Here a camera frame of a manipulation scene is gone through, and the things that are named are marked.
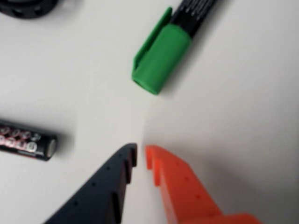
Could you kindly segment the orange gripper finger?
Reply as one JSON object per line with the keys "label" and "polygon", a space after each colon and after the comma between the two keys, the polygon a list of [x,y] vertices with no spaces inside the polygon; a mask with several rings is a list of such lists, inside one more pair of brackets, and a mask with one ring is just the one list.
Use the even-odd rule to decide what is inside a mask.
{"label": "orange gripper finger", "polygon": [[225,215],[187,162],[157,146],[145,147],[147,168],[161,191],[170,224],[258,224],[248,213]]}

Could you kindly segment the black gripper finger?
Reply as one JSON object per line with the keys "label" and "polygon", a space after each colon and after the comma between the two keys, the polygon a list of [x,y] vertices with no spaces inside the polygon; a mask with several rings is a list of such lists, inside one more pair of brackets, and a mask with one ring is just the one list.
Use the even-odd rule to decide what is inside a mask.
{"label": "black gripper finger", "polygon": [[122,146],[46,223],[121,223],[126,186],[136,166],[137,144]]}

